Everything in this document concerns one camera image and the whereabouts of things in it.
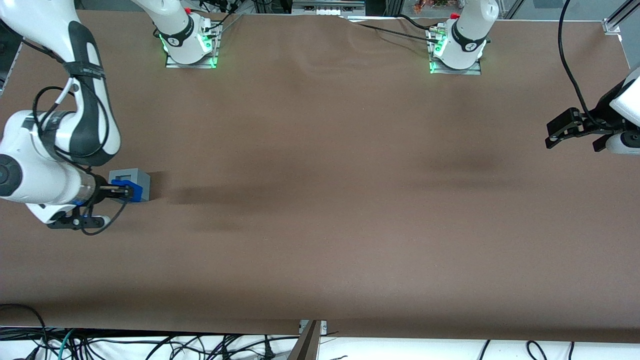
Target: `cable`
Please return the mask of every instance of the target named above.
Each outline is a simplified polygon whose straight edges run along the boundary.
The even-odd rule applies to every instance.
[[[36,45],[34,45],[34,44],[28,42],[27,40],[24,40],[24,39],[22,39],[22,43],[27,45],[28,47],[36,50],[36,51],[40,51],[41,53],[43,53],[45,55],[48,55],[51,58],[54,58],[59,63],[63,63],[64,62],[64,60],[62,60],[61,57],[59,57],[56,53],[54,53],[53,51],[51,51],[51,50],[49,50],[47,48],[38,47],[38,46],[36,46]]]
[[[568,360],[571,360],[571,358],[573,357],[574,347],[575,347],[575,341],[572,341],[571,344],[569,345],[569,356],[567,357]]]
[[[209,8],[207,7],[207,5],[204,5],[204,1],[200,2],[200,7],[204,6],[204,8],[207,10],[208,13],[211,12],[211,10],[209,10]]]
[[[222,23],[231,16],[231,14],[233,14],[233,12],[229,12],[228,14],[226,14],[226,16],[224,18],[222,18],[222,20],[218,21],[217,24],[215,24],[214,26],[211,26],[210,28],[205,28],[204,31],[209,31],[209,30],[213,30],[215,28],[217,28],[218,26],[222,25]]]
[[[69,340],[69,337],[71,336],[71,333],[73,331],[74,331],[73,329],[69,330],[67,335],[65,335],[65,338],[62,339],[62,344],[60,344],[60,352],[58,352],[58,360],[62,360],[63,350],[64,350],[65,346],[67,345],[67,341]]]
[[[44,342],[44,345],[45,345],[44,358],[48,359],[47,356],[49,351],[49,339],[47,339],[47,327],[44,324],[44,320],[42,319],[42,316],[40,316],[40,313],[36,311],[36,309],[32,308],[31,306],[17,304],[17,303],[0,304],[0,310],[2,310],[2,308],[4,307],[17,307],[19,309],[25,309],[25,310],[31,311],[38,318],[38,322],[40,322],[40,326],[42,328],[42,339],[43,339],[42,341]]]
[[[127,206],[127,204],[129,203],[129,201],[131,200],[131,198],[133,197],[133,189],[131,187],[129,187],[130,191],[129,191],[129,196],[127,196],[122,203],[122,206],[120,206],[120,209],[116,212],[115,215],[113,215],[113,218],[106,223],[103,227],[101,227],[100,229],[98,229],[97,231],[94,231],[92,233],[89,233],[85,228],[84,228],[84,221],[82,221],[80,224],[80,230],[82,231],[83,234],[87,235],[87,236],[94,236],[94,235],[98,235],[101,232],[105,231],[106,229],[109,229],[109,226],[111,226],[111,224],[113,224],[118,217],[120,216],[120,214],[122,214],[122,212],[124,211],[124,208]],[[90,200],[90,203],[87,204],[87,206],[84,208],[83,211],[83,217],[86,217],[87,214],[89,214],[89,211],[93,211],[93,202],[95,201],[95,197],[98,194],[98,192],[95,192],[95,195],[93,196],[93,198]]]
[[[365,28],[375,29],[375,30],[380,30],[380,31],[386,31],[387,33],[401,35],[401,36],[404,36],[404,37],[414,38],[414,39],[418,39],[418,40],[422,40],[422,41],[426,41],[426,42],[438,42],[436,39],[417,37],[415,35],[409,35],[409,34],[399,33],[397,31],[393,31],[393,30],[389,30],[389,29],[378,28],[377,26],[371,26],[371,25],[366,25],[366,24],[361,24],[361,23],[358,23],[358,25],[364,26]]]
[[[293,340],[293,339],[298,339],[298,338],[299,338],[298,336],[283,336],[283,337],[281,337],[281,338],[268,339],[267,341]],[[234,355],[238,354],[239,352],[243,352],[243,351],[250,351],[250,348],[252,348],[252,347],[254,347],[254,346],[256,346],[256,345],[264,344],[264,343],[265,343],[265,342],[267,342],[267,341],[265,341],[265,340],[258,341],[258,342],[256,342],[256,343],[249,344],[249,345],[247,345],[247,346],[245,346],[245,347],[242,347],[242,348],[239,348],[239,349],[237,349],[237,350],[233,350],[233,351],[231,351],[231,352],[229,353],[229,355],[228,355],[228,356],[229,356],[229,357],[232,357],[232,356],[234,356]]]
[[[491,339],[485,341],[484,346],[482,347],[482,351],[480,351],[480,357],[478,357],[478,360],[484,359],[484,352],[486,352],[486,348],[489,346],[489,342],[491,342]]]
[[[542,354],[542,358],[544,358],[544,360],[547,360],[547,355],[545,354],[545,352],[542,350],[542,348],[540,347],[540,344],[538,344],[537,342],[533,341],[533,340],[529,340],[527,341],[527,354],[529,354],[529,357],[533,360],[539,360],[537,357],[533,356],[533,354],[531,353],[531,344],[535,345],[538,350],[540,351],[540,353]]]
[[[435,24],[433,24],[433,25],[429,25],[429,26],[423,26],[423,25],[420,25],[420,24],[418,24],[417,22],[415,22],[412,18],[410,18],[409,16],[407,16],[407,15],[405,15],[405,14],[403,14],[403,13],[399,13],[399,14],[397,14],[395,17],[401,17],[402,19],[405,19],[405,20],[407,20],[408,22],[410,22],[410,23],[411,23],[411,25],[415,26],[416,28],[423,29],[423,30],[428,30],[431,26],[436,26],[436,25],[438,25],[438,23],[437,23],[437,22],[436,22]]]
[[[168,343],[169,341],[171,341],[171,339],[173,339],[174,336],[169,336],[166,339],[164,339],[163,341],[160,341],[152,350],[151,352],[149,352],[149,355],[147,355],[147,357],[145,358],[145,360],[149,360],[151,358],[151,355],[154,354],[154,352],[156,352],[160,347],[162,347],[164,344]]]
[[[582,92],[580,91],[580,86],[578,86],[578,82],[575,80],[575,77],[573,76],[571,69],[569,69],[569,65],[566,62],[566,58],[564,58],[562,30],[564,25],[564,16],[566,15],[566,11],[569,8],[570,3],[571,3],[571,0],[566,0],[566,2],[564,3],[562,12],[560,13],[560,19],[558,22],[558,52],[560,53],[560,60],[562,61],[562,66],[564,67],[564,71],[566,72],[566,75],[569,77],[569,80],[573,85],[573,89],[575,89],[575,93],[578,96],[578,100],[580,101],[580,105],[582,106],[582,110],[584,111],[584,114],[587,115],[587,118],[591,120],[594,124],[603,125],[599,122],[596,122],[593,116],[591,116],[591,113],[589,112],[589,108],[587,107],[587,103],[584,100],[584,97],[582,96]]]

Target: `black band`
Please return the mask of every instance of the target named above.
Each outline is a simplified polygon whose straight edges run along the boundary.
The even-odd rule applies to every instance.
[[[100,65],[86,63],[83,61],[72,61],[68,63],[62,63],[62,66],[69,74],[69,77],[75,76],[90,76],[94,79],[104,79],[104,69]]]
[[[160,36],[170,46],[173,46],[173,47],[182,46],[183,41],[185,41],[193,33],[193,18],[190,16],[187,16],[187,17],[189,18],[189,24],[187,24],[187,27],[184,28],[184,30],[182,30],[179,33],[169,35],[158,30],[158,32],[160,33]]]
[[[44,146],[45,150],[51,155],[52,158],[60,160],[60,155],[56,152],[56,133],[58,132],[58,128],[60,127],[60,121],[65,115],[73,113],[73,111],[54,111],[49,115],[49,121],[47,121],[47,125],[42,130],[42,136],[40,137],[40,141]]]
[[[471,40],[469,38],[464,37],[460,33],[460,31],[458,31],[458,21],[457,20],[456,20],[456,22],[453,23],[453,26],[451,27],[451,34],[453,35],[453,39],[458,44],[460,44],[460,47],[462,47],[462,51],[464,51],[465,53],[474,52],[480,45],[482,45],[482,43],[486,39],[486,36],[483,37],[482,39],[478,39],[478,40]]]

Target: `green cable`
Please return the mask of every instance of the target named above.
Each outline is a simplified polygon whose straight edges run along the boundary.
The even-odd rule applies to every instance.
[[[73,329],[69,330],[67,335],[65,335],[65,338],[62,339],[62,343],[60,344],[60,352],[58,352],[58,360],[62,360],[62,353],[65,350],[65,344],[67,344],[67,341],[69,340],[69,337],[71,336],[71,333],[73,331],[74,331]]]

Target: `black cable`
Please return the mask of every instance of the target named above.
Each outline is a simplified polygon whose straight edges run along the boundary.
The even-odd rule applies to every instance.
[[[478,357],[478,360],[484,359],[484,352],[486,352],[486,348],[489,346],[490,342],[491,342],[491,339],[485,341],[484,346],[482,347],[482,351],[480,351],[480,357]]]
[[[173,339],[174,336],[169,336],[167,338],[165,338],[163,341],[160,341],[152,350],[151,352],[149,352],[149,354],[147,355],[147,357],[145,358],[145,360],[149,360],[151,358],[151,355],[154,354],[154,352],[158,351],[159,348],[161,348],[164,344],[168,343],[169,341],[171,341],[171,339]]]
[[[564,3],[562,12],[560,13],[560,19],[558,22],[558,52],[560,53],[560,60],[562,61],[562,66],[564,67],[564,71],[566,72],[567,76],[569,77],[569,80],[571,81],[571,84],[573,85],[573,89],[575,89],[575,93],[578,96],[578,100],[580,101],[580,105],[582,106],[582,110],[584,114],[587,115],[587,118],[591,120],[594,124],[602,125],[596,122],[593,116],[591,116],[591,113],[589,112],[589,108],[587,107],[587,103],[584,100],[584,97],[582,96],[582,92],[580,91],[580,86],[578,86],[578,82],[575,80],[575,77],[573,76],[573,73],[571,72],[571,69],[569,69],[569,65],[566,62],[566,58],[564,57],[564,47],[562,43],[562,30],[564,25],[564,16],[566,15],[566,11],[569,8],[570,3],[571,3],[571,0],[566,0],[566,2]]]
[[[209,30],[213,30],[215,28],[217,28],[218,26],[222,25],[222,23],[231,16],[231,14],[233,14],[233,12],[229,12],[228,14],[226,14],[226,16],[224,18],[222,18],[222,20],[218,21],[217,24],[215,24],[214,26],[211,26],[210,28],[205,28],[204,31],[209,31]]]
[[[571,360],[571,358],[573,357],[573,348],[575,347],[575,341],[571,342],[571,345],[569,345],[569,356],[567,357],[567,360]]]
[[[200,335],[200,336],[196,336],[196,337],[194,337],[193,339],[191,339],[191,340],[187,341],[185,344],[183,344],[183,345],[181,345],[181,346],[179,346],[179,347],[177,347],[177,348],[173,348],[173,345],[172,345],[172,350],[171,350],[171,355],[169,356],[169,360],[173,360],[173,359],[174,359],[176,356],[178,356],[178,354],[179,354],[180,352],[182,352],[185,348],[189,348],[189,344],[190,344],[190,343],[192,343],[192,342],[196,341],[196,340],[197,340],[197,339],[199,339],[200,337],[201,337],[201,335]]]
[[[100,234],[101,232],[105,231],[106,229],[109,229],[109,226],[111,226],[111,224],[113,224],[118,219],[120,214],[122,214],[122,212],[124,211],[124,208],[127,206],[129,201],[133,197],[133,189],[131,189],[131,188],[129,188],[129,189],[130,189],[130,191],[129,191],[130,195],[125,197],[125,199],[120,198],[120,200],[123,201],[122,206],[120,206],[120,209],[116,212],[115,215],[113,215],[113,218],[107,224],[105,224],[100,229],[90,233],[84,228],[84,221],[82,221],[82,222],[80,222],[80,224],[81,224],[80,225],[80,230],[82,231],[82,233],[87,235],[87,236],[94,236],[94,235]],[[87,204],[87,206],[84,208],[83,217],[86,217],[87,214],[89,214],[89,210],[93,210],[93,201],[90,200],[90,203]]]
[[[361,23],[358,23],[358,25],[360,25],[360,26],[364,26],[365,28],[375,29],[375,30],[380,30],[380,31],[386,31],[387,33],[396,34],[396,35],[401,35],[401,36],[404,36],[404,37],[414,38],[414,39],[418,39],[418,40],[422,40],[422,41],[426,41],[426,42],[438,42],[436,39],[430,39],[430,38],[417,37],[417,36],[415,36],[415,35],[409,35],[409,34],[405,34],[405,33],[399,33],[399,32],[397,32],[397,31],[393,31],[393,30],[389,30],[389,29],[383,29],[383,28],[379,28],[379,27],[377,27],[377,26],[371,26],[371,25],[361,24]]]
[[[209,10],[209,8],[207,7],[207,5],[204,4],[204,1],[200,2],[200,6],[204,6],[204,8],[207,10],[208,13],[211,12],[211,10]]]
[[[420,24],[418,24],[417,22],[415,22],[412,18],[410,18],[409,16],[407,16],[407,15],[405,15],[405,14],[403,14],[403,13],[399,13],[399,14],[397,14],[397,15],[396,15],[396,17],[401,17],[402,19],[405,19],[405,20],[407,20],[408,22],[410,22],[410,23],[411,23],[411,25],[415,26],[416,28],[423,29],[423,30],[428,30],[431,26],[436,26],[436,25],[438,25],[438,23],[437,23],[437,22],[436,22],[435,24],[433,24],[433,25],[429,25],[429,26],[423,26],[423,25],[420,25]]]
[[[533,356],[533,354],[531,353],[531,344],[535,345],[538,350],[540,351],[540,353],[542,354],[542,358],[544,358],[544,360],[547,360],[547,355],[545,354],[545,352],[542,350],[542,348],[540,347],[540,344],[538,344],[537,342],[533,341],[533,340],[529,340],[527,341],[527,354],[529,354],[529,357],[533,360],[539,360],[537,357]]]
[[[2,308],[4,307],[17,307],[19,309],[25,309],[28,311],[31,311],[37,318],[38,318],[38,322],[40,323],[40,326],[42,328],[42,338],[43,338],[43,342],[44,342],[44,358],[47,359],[48,356],[48,347],[49,347],[49,339],[47,339],[47,326],[44,324],[44,320],[42,319],[42,316],[40,316],[40,313],[38,311],[36,311],[36,309],[32,308],[31,306],[27,306],[27,305],[23,305],[23,304],[17,304],[17,303],[7,303],[7,304],[0,304],[0,310],[2,310]]]
[[[62,60],[61,57],[59,57],[56,53],[54,53],[53,51],[51,51],[51,50],[49,50],[47,48],[42,48],[42,47],[36,46],[36,45],[34,45],[34,44],[28,42],[27,40],[24,40],[24,39],[22,39],[22,43],[24,45],[27,45],[28,47],[36,50],[36,51],[40,51],[41,53],[43,53],[43,54],[45,54],[47,56],[50,56],[51,58],[54,58],[59,63],[63,63],[64,62],[64,60]]]
[[[265,343],[265,342],[267,342],[267,341],[293,340],[293,339],[298,339],[298,338],[299,338],[298,336],[283,336],[283,337],[281,337],[281,338],[268,339],[268,340],[266,340],[266,341],[265,341],[265,340],[258,341],[258,342],[256,342],[256,343],[252,343],[252,344],[249,344],[249,345],[247,345],[247,346],[245,346],[245,347],[241,347],[241,348],[239,348],[239,349],[237,349],[237,350],[233,350],[233,351],[231,351],[231,352],[229,353],[229,357],[232,357],[232,356],[234,356],[234,355],[238,354],[239,352],[243,352],[243,351],[250,351],[250,348],[252,348],[252,347],[254,347],[254,346],[256,346],[256,345],[264,344],[264,343]]]

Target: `blue block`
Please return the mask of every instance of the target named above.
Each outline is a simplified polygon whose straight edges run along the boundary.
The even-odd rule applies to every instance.
[[[128,185],[136,185],[134,196],[139,200],[132,199],[132,202],[149,201],[149,187],[151,185],[151,177],[138,168],[127,168],[123,170],[109,171],[109,184],[116,184],[115,181],[128,181]]]
[[[129,185],[133,188],[133,197],[129,199],[129,202],[142,202],[142,186],[130,181],[130,180],[111,180],[112,185],[125,186]]]

